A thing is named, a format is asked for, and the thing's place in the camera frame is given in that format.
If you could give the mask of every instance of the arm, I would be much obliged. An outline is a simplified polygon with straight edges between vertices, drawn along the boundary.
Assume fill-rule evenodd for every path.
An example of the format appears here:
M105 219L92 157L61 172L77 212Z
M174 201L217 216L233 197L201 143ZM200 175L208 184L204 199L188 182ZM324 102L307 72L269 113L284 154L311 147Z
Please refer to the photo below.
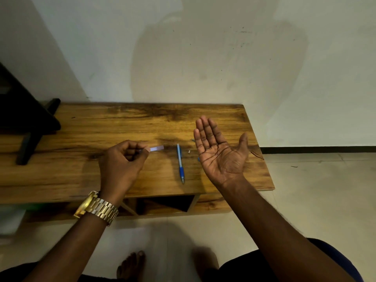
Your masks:
M143 149L140 155L137 150ZM109 148L99 160L99 197L119 207L133 185L150 149L145 144L124 141ZM77 281L101 238L107 223L84 214L37 264L24 281Z
M243 176L248 157L244 133L232 149L216 123L202 116L194 138L202 167L247 229L280 281L354 280L296 231Z

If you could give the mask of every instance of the hand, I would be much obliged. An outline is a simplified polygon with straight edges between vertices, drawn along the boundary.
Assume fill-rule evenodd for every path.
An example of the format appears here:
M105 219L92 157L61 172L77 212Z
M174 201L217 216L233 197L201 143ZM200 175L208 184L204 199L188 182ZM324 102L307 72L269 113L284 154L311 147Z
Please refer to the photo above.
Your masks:
M99 197L119 207L126 192L137 179L149 152L150 147L135 141L120 142L107 149L99 159Z
M217 124L212 119L201 116L196 120L193 131L200 162L205 174L217 187L243 177L243 167L248 158L248 137L243 133L239 145L232 149Z

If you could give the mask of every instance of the table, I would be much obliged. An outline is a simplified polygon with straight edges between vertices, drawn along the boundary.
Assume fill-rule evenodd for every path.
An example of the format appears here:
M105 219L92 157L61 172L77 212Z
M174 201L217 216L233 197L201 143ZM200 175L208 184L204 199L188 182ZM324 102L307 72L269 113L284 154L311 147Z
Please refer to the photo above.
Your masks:
M0 136L0 204L49 203L50 208L40 215L44 220L70 215L90 191L100 189L98 157L107 148L130 139L146 141L151 147L164 145L165 149L150 153L126 195L124 215L229 211L197 160L192 138L200 115L214 118L232 146L243 132L248 133L250 154L244 175L257 190L273 190L243 105L63 103L55 114L62 129L42 137L27 165L15 164L23 136ZM177 143L183 154L184 185L179 176ZM167 207L169 204L161 200L170 200L172 205L181 201L184 210Z

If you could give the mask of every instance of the blue pen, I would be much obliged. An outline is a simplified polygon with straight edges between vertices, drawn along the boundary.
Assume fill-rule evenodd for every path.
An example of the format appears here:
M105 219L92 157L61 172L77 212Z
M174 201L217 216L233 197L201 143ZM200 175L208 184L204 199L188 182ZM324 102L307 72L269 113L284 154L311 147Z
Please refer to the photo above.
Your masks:
M182 179L182 182L184 184L184 168L182 166L182 150L180 149L180 145L177 144L177 157L179 158L179 173L180 178Z

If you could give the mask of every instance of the person's left hand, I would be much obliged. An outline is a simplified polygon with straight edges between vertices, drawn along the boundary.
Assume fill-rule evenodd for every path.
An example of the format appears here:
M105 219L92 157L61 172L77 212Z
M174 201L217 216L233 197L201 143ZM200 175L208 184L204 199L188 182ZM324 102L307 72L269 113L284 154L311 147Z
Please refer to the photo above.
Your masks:
M107 149L99 159L99 197L119 207L136 181L149 152L147 144L135 141L123 141Z

